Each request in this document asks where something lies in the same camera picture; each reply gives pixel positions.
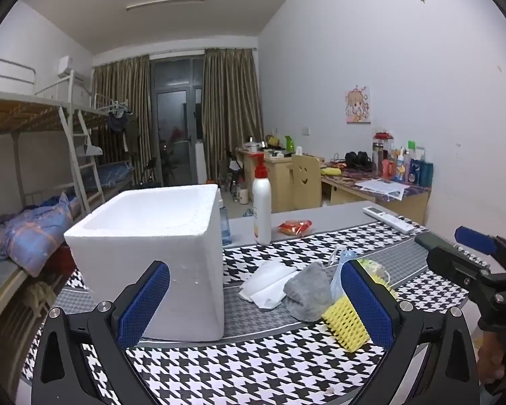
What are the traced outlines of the person's right hand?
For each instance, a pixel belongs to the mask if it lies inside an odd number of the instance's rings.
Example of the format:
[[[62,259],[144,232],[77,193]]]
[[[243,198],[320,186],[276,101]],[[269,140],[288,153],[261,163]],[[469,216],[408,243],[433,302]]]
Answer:
[[[494,332],[483,333],[483,343],[478,350],[477,373],[482,384],[491,384],[505,375],[502,363],[505,348]]]

